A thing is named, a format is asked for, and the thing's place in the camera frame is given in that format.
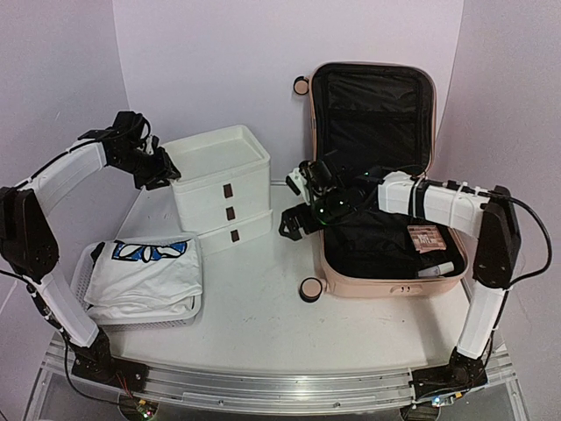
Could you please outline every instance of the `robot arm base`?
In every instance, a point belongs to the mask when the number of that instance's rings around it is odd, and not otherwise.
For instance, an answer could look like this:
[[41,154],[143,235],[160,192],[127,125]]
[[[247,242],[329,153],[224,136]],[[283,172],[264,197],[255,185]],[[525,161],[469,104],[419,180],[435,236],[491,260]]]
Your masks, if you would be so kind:
[[112,357],[109,338],[102,329],[99,330],[90,347],[75,346],[72,343],[70,346],[76,354],[72,375],[118,389],[122,388],[120,377],[131,392],[144,391],[148,366],[140,362]]
[[414,370],[412,375],[413,380],[409,385],[415,389],[415,401],[418,403],[433,398],[444,399],[487,383],[481,358],[471,359],[459,353],[456,348],[452,351],[448,364]]

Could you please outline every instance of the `suitcase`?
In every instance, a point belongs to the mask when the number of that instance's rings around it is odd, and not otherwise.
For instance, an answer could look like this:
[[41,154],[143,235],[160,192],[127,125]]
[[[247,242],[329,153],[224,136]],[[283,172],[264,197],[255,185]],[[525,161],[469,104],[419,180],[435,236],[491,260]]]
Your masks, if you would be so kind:
[[[373,165],[421,175],[434,155],[436,95],[421,70],[368,63],[328,63],[294,83],[311,106],[315,159],[338,150],[372,156]],[[452,289],[465,275],[467,253],[456,232],[437,225],[446,250],[420,254],[409,225],[435,225],[379,210],[360,212],[321,233],[327,290],[344,297],[428,296]],[[417,272],[445,262],[440,277]]]

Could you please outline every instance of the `drawer handle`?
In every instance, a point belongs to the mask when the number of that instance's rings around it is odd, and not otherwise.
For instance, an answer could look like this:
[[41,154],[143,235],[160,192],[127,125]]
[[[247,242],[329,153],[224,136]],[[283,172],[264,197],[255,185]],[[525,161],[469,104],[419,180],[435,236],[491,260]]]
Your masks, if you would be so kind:
[[232,189],[231,184],[225,184],[223,188],[224,188],[224,197],[226,199],[229,199],[230,197],[234,196],[234,190]]
[[397,286],[397,287],[393,287],[389,290],[390,294],[403,294],[403,295],[410,295],[410,296],[414,296],[416,294],[421,294],[421,292],[423,292],[423,287],[420,285],[403,285],[403,286]]
[[236,241],[239,241],[239,232],[238,232],[238,230],[230,231],[230,235],[231,235],[231,242],[232,242],[232,243],[235,243]]
[[236,212],[234,211],[233,207],[226,208],[226,219],[231,221],[232,219],[236,219]]

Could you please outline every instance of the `white table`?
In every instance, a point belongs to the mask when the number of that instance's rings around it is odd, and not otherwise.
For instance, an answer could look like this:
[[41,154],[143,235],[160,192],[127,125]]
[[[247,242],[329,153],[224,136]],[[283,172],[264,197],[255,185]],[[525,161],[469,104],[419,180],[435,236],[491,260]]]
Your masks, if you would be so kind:
[[[277,233],[281,212],[300,200],[287,187],[273,186],[273,229],[204,258],[202,310],[193,325],[113,332],[112,352],[175,367],[253,373],[350,373],[447,362],[468,307],[460,283],[428,298],[300,299],[300,282],[316,274],[318,237],[293,242]],[[140,193],[118,237],[180,231],[171,189],[158,189]]]

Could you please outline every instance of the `white drawer unit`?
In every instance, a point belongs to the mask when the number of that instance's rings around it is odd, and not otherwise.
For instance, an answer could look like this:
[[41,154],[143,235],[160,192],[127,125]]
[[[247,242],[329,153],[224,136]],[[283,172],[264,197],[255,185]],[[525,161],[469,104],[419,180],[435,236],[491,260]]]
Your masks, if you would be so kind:
[[172,181],[181,229],[200,236],[205,254],[270,231],[265,221],[271,219],[271,158],[247,127],[206,132],[164,147],[181,172]]
[[267,234],[273,227],[273,211],[268,210],[253,218],[245,219],[207,232],[199,237],[201,241],[202,255],[208,256],[210,254],[222,252],[227,248],[237,244],[245,243],[250,239],[256,239],[262,235]]

